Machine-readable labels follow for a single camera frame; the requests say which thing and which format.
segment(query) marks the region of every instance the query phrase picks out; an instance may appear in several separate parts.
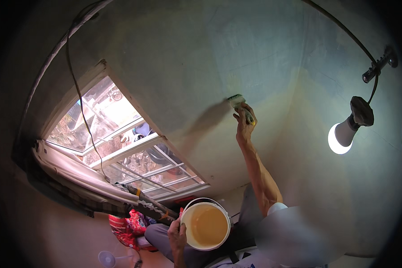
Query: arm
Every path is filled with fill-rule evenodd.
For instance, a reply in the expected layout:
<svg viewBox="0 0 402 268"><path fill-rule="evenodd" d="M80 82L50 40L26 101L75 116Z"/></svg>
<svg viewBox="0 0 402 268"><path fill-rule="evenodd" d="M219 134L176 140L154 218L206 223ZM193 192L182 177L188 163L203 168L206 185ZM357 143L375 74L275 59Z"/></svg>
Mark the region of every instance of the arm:
<svg viewBox="0 0 402 268"><path fill-rule="evenodd" d="M172 248L174 268L186 268L183 258L183 250L186 245L186 225L183 223L182 226L180 226L180 218L178 218L171 223L167 235Z"/></svg>
<svg viewBox="0 0 402 268"><path fill-rule="evenodd" d="M238 145L243 152L244 159L246 160L249 178L252 182L259 208L261 209L262 215L266 217L268 209L274 203L283 203L283 197L273 177L271 177L271 174L262 164L262 161L250 140L252 131L258 123L256 116L250 106L245 103L242 103L241 106L249 110L249 112L253 115L255 125L253 126L246 121L244 110L236 109L236 112L238 112L238 115L234 114L234 117L238 121L236 138Z"/></svg>

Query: paint bucket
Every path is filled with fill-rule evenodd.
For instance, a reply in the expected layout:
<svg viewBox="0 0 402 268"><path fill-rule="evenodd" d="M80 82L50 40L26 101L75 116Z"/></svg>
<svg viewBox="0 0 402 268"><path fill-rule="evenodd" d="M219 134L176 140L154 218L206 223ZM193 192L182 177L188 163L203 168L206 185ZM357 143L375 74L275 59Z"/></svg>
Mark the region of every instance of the paint bucket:
<svg viewBox="0 0 402 268"><path fill-rule="evenodd" d="M207 202L191 204L205 199ZM209 251L217 249L229 236L231 221L226 210L216 201L206 197L188 203L180 217L186 225L187 243L194 249Z"/></svg>

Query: white fan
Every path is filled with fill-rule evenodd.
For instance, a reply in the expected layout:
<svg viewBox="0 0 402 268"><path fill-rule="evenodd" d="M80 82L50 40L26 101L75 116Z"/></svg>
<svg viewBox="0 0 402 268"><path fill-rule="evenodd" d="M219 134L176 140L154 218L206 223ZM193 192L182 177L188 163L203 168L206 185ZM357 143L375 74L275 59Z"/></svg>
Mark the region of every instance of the white fan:
<svg viewBox="0 0 402 268"><path fill-rule="evenodd" d="M103 250L98 254L98 260L100 263L105 267L105 268L113 268L116 265L116 260L117 259L125 259L125 258L131 258L134 255L128 255L128 256L122 256L122 257L115 257L113 254L109 251Z"/></svg>

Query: white shirt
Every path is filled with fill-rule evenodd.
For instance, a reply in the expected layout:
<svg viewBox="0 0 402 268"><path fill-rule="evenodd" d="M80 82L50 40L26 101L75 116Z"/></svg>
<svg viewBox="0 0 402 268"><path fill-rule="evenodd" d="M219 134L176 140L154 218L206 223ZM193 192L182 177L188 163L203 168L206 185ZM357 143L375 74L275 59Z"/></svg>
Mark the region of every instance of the white shirt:
<svg viewBox="0 0 402 268"><path fill-rule="evenodd" d="M267 215L273 213L274 211L286 208L287 206L283 203L274 203L267 212ZM243 254L247 252L250 256L243 259ZM249 247L241 249L235 252L239 261L232 264L230 258L219 259L214 261L212 264L207 265L206 268L285 268L289 266L284 266L273 262L272 260L264 257L257 247Z"/></svg>

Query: window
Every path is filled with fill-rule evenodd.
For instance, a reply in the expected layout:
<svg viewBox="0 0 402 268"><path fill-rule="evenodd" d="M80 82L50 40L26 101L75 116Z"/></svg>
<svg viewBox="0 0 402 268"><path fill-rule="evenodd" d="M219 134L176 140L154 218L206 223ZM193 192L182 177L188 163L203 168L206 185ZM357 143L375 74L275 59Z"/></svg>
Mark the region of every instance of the window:
<svg viewBox="0 0 402 268"><path fill-rule="evenodd" d="M208 187L145 121L129 102L132 98L125 97L129 94L106 74L102 71L96 82L87 83L81 92L85 118L111 183L133 185L157 200ZM57 123L49 124L46 140L79 156L92 169L101 169L80 100L74 96L71 106L66 105L55 116Z"/></svg>

